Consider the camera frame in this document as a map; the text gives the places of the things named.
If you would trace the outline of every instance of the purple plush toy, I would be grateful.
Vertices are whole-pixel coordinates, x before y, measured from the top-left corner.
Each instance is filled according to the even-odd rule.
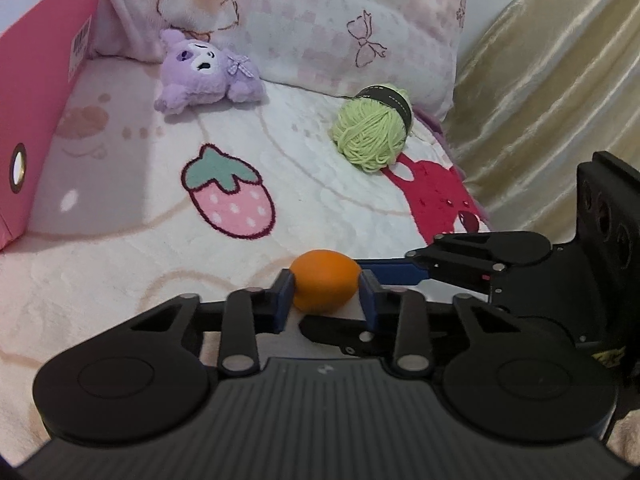
[[[159,112],[180,114],[187,106],[215,103],[225,96],[235,103],[264,97],[258,67],[247,56],[190,40],[179,30],[164,30],[161,37],[167,55],[160,69],[162,93],[154,103]]]

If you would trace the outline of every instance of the pink strawberry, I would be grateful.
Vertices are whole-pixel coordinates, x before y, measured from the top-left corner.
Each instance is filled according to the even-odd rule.
[[[260,173],[244,160],[204,144],[182,170],[182,185],[202,217],[233,238],[266,236],[276,223],[273,200]]]

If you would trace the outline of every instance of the green yarn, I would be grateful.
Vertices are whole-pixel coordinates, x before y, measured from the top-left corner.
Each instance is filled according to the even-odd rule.
[[[390,84],[382,86],[398,92],[411,107],[405,90]],[[338,151],[366,173],[394,164],[406,141],[400,114],[369,98],[347,101],[338,112],[329,136]]]

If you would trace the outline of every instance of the pillow with cartoon print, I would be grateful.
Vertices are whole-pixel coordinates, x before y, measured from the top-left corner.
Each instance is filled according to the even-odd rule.
[[[380,82],[442,119],[466,0],[101,0],[94,54],[159,62],[159,33],[248,56],[263,79],[334,96]]]

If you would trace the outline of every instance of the bed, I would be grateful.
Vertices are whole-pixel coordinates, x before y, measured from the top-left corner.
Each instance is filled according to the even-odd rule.
[[[267,83],[261,105],[221,102],[165,119],[153,109],[159,91],[158,65],[88,63],[29,229],[0,253],[0,449],[11,463],[47,439],[31,400],[36,370],[136,313],[184,292],[213,301],[268,285],[315,248],[398,257],[439,232],[488,230],[436,123],[415,120],[398,163],[365,174],[327,136],[340,98]],[[257,180],[195,190],[188,168],[208,160]],[[344,312],[357,310],[351,301]],[[261,340],[263,360],[336,352],[306,341],[299,316]],[[215,351],[209,341],[203,360]]]

